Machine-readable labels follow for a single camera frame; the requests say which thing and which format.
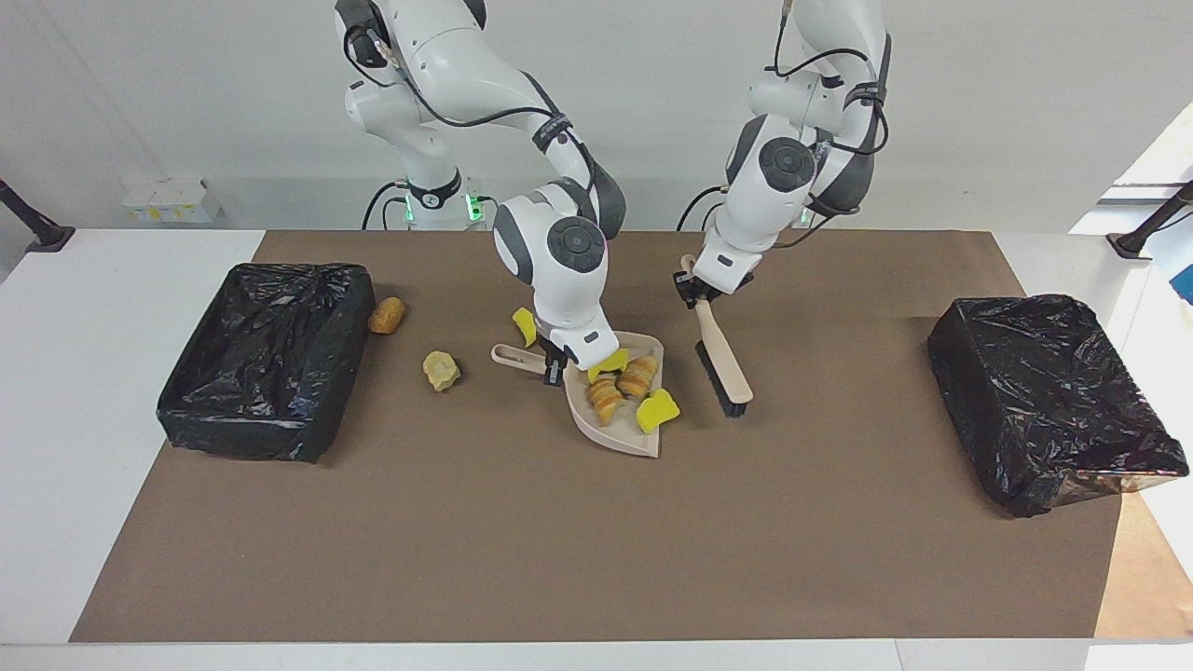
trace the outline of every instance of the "green led light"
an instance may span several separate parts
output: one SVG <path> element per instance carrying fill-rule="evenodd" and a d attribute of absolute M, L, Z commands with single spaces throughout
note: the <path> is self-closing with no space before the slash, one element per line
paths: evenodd
<path fill-rule="evenodd" d="M 484 218 L 484 205 L 481 204 L 481 201 L 476 196 L 471 195 L 465 195 L 464 198 L 468 201 L 469 218 L 471 218 L 474 222 Z"/>

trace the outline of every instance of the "croissant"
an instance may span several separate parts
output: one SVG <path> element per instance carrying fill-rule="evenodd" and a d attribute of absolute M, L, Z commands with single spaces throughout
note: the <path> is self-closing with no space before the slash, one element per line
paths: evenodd
<path fill-rule="evenodd" d="M 588 387 L 588 402 L 596 411 L 600 425 L 608 426 L 610 420 L 613 419 L 613 413 L 625 402 L 625 399 L 617 390 L 612 377 L 598 377 L 596 382 L 593 382 Z"/>
<path fill-rule="evenodd" d="M 630 362 L 617 378 L 617 388 L 623 394 L 641 401 L 650 393 L 650 384 L 659 373 L 659 359 L 653 356 L 638 357 Z"/>

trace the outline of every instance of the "wooden brush handle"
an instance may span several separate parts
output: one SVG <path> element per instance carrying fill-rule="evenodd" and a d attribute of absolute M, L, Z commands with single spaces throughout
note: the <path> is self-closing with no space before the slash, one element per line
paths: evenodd
<path fill-rule="evenodd" d="M 679 259 L 679 265 L 684 272 L 692 272 L 696 266 L 696 257 L 684 254 Z M 712 362 L 712 368 L 716 369 L 717 377 L 721 378 L 721 384 L 725 388 L 725 395 L 734 404 L 748 404 L 754 400 L 754 390 L 749 388 L 749 382 L 746 381 L 746 374 L 742 373 L 742 367 L 737 363 L 737 357 L 734 356 L 729 340 L 725 339 L 725 334 L 712 316 L 712 306 L 709 304 L 709 301 L 699 300 L 696 302 L 694 309 L 696 319 L 700 321 L 700 339 L 704 340 L 709 361 Z"/>

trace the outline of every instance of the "brush bristles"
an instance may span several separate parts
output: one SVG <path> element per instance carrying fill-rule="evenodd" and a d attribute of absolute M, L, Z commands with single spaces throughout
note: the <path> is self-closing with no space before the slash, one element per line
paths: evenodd
<path fill-rule="evenodd" d="M 709 350 L 704 346 L 704 340 L 696 344 L 696 356 L 700 357 L 700 363 L 704 364 L 704 370 L 709 374 L 709 381 L 712 382 L 712 390 L 716 392 L 717 400 L 721 402 L 721 410 L 725 411 L 725 417 L 738 418 L 746 414 L 746 404 L 735 404 L 729 400 L 729 393 L 725 392 L 725 386 L 721 382 L 721 375 L 717 374 L 717 367 L 712 364 L 712 357 L 709 356 Z"/>

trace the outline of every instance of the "white wall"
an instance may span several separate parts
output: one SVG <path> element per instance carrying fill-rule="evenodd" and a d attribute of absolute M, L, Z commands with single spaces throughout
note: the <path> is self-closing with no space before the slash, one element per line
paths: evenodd
<path fill-rule="evenodd" d="M 225 226 L 352 227 L 401 174 L 341 109 L 333 0 L 0 0 L 0 170 L 75 226 L 122 180 L 203 177 Z M 666 228 L 723 179 L 777 0 L 490 0 L 494 48 L 551 91 Z M 1193 2 L 888 0 L 894 136 L 849 226 L 1068 230 L 1193 98 Z M 542 184 L 518 134 L 451 134 L 499 197 Z"/>

